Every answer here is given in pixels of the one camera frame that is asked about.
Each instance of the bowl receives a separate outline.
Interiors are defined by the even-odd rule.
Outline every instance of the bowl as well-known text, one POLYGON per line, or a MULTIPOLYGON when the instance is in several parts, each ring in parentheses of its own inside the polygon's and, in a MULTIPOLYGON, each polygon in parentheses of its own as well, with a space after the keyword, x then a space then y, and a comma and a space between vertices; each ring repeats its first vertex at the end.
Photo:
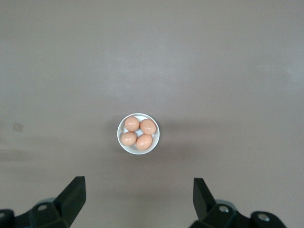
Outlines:
MULTIPOLYGON (((141 129, 138 129, 137 131, 135 131, 135 133, 136 133, 137 137, 139 137, 143 134, 141 129)), ((156 147, 156 145, 157 145, 157 143, 160 139, 160 129, 159 129, 156 121, 152 117, 150 117, 146 114, 142 114, 142 113, 134 113, 134 114, 126 116, 120 122, 120 124, 118 126, 118 129, 117 129, 117 139, 118 139, 119 144, 122 146, 122 148, 124 148, 127 152, 132 153, 132 154, 138 154, 138 155, 145 154, 145 153, 149 153, 151 150, 153 150, 156 147), (124 126, 124 122, 128 117, 131 117, 131 116, 135 117, 139 122, 144 120, 144 119, 152 120, 154 122, 155 126, 156 126, 156 132, 153 135, 151 135, 152 136, 152 144, 147 150, 144 150, 144 151, 138 150, 136 148, 136 143, 133 146, 125 146, 125 145, 122 144, 122 135, 128 131, 124 126)))

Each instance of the table surface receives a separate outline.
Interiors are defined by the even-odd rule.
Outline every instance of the table surface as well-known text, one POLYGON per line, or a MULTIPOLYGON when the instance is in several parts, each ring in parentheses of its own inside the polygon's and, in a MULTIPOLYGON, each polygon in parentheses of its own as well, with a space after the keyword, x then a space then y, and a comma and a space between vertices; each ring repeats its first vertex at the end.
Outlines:
POLYGON ((193 178, 304 224, 304 2, 0 2, 0 207, 85 176, 73 228, 187 228, 193 178), (161 132, 145 155, 116 131, 161 132))

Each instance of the screw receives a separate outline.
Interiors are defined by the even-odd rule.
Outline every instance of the screw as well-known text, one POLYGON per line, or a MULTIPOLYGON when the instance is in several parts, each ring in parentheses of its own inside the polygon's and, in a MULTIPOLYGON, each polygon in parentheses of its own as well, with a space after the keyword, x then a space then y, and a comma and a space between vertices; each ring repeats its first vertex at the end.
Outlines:
POLYGON ((262 214, 261 213, 261 214, 258 214, 257 216, 262 221, 265 221, 265 222, 269 222, 270 221, 270 218, 266 214, 262 214))
POLYGON ((223 205, 219 207, 219 210, 220 210, 221 212, 223 212, 223 213, 228 213, 228 212, 229 212, 228 207, 223 206, 223 205))
POLYGON ((37 211, 42 211, 45 210, 47 207, 47 205, 41 205, 40 207, 38 207, 37 211))

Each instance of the brown egg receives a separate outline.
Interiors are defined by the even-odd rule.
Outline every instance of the brown egg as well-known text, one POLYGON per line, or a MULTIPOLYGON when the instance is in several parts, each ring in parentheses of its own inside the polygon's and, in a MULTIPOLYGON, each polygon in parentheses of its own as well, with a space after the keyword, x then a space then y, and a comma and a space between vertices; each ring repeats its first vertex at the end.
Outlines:
POLYGON ((137 135, 134 132, 126 132, 122 135, 122 144, 132 146, 137 140, 137 135))
POLYGON ((136 148, 140 151, 147 150, 152 144, 153 138, 151 135, 142 134, 136 141, 136 148))
POLYGON ((156 132, 156 126, 152 120, 145 119, 141 121, 140 128, 144 134, 154 134, 156 132))
POLYGON ((139 128, 139 121, 135 117, 131 116, 125 120, 124 126, 128 131, 135 132, 139 128))

